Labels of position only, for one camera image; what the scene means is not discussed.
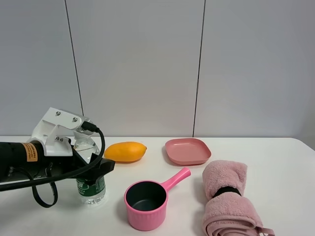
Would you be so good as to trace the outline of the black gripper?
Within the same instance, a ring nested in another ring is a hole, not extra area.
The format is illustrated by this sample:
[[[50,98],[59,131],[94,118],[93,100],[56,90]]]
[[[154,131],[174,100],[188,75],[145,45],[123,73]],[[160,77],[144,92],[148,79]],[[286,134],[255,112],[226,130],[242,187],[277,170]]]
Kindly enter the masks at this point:
[[[91,163],[98,164],[74,177],[88,186],[96,184],[102,177],[113,171],[116,162],[110,159],[101,160],[101,154],[92,153]],[[52,176],[59,176],[86,165],[86,161],[76,151],[73,156],[45,156],[41,144],[1,144],[0,146],[1,182],[28,180],[26,175],[16,171],[17,168],[25,170],[32,178],[42,178],[46,177],[45,170],[49,167],[51,167]]]

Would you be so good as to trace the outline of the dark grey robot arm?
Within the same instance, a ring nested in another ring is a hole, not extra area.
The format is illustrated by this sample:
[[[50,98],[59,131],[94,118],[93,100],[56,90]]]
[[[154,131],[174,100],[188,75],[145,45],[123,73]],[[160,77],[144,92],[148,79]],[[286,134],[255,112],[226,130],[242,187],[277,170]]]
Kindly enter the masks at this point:
[[[8,191],[69,178],[98,180],[114,170],[115,161],[92,155],[87,163],[73,148],[72,156],[45,156],[40,143],[0,144],[0,190]]]

